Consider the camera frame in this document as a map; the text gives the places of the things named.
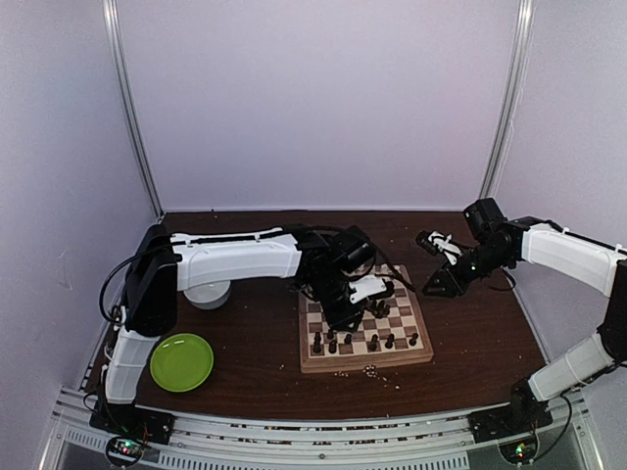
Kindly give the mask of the dark rook chess piece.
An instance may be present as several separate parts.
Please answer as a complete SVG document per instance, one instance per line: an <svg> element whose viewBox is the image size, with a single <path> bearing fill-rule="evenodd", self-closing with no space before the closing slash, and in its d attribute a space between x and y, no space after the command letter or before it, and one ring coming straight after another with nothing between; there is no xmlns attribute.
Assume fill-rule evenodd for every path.
<svg viewBox="0 0 627 470"><path fill-rule="evenodd" d="M320 332L316 332L314 334L312 352L314 355L324 354L324 345L323 345L322 336Z"/></svg>

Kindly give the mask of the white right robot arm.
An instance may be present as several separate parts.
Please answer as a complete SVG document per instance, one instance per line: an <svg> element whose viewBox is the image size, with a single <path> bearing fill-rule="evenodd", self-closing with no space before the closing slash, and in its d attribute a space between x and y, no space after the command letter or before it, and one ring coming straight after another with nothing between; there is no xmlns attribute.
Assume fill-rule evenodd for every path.
<svg viewBox="0 0 627 470"><path fill-rule="evenodd" d="M422 289L457 298L503 269L521 285L516 295L551 360L511 389L502 414L509 431L524 431L547 403L573 387L626 365L626 249L580 235L532 215L506 217L492 198L463 211L474 246L422 231L415 242L442 264Z"/></svg>

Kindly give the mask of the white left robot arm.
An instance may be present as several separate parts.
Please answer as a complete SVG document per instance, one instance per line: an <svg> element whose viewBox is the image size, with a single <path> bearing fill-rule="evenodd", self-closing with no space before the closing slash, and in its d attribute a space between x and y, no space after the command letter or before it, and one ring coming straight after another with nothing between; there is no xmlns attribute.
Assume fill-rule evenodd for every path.
<svg viewBox="0 0 627 470"><path fill-rule="evenodd" d="M136 254L112 271L124 274L121 299L101 310L118 330L104 372L104 420L121 435L140 427L140 412L131 404L151 349L177 322L179 293L200 309L214 309L228 299L234 281L290 279L320 303L331 329L349 331L360 322L364 303L386 290L381 279L355 273L375 257L357 227L189 235L151 226Z"/></svg>

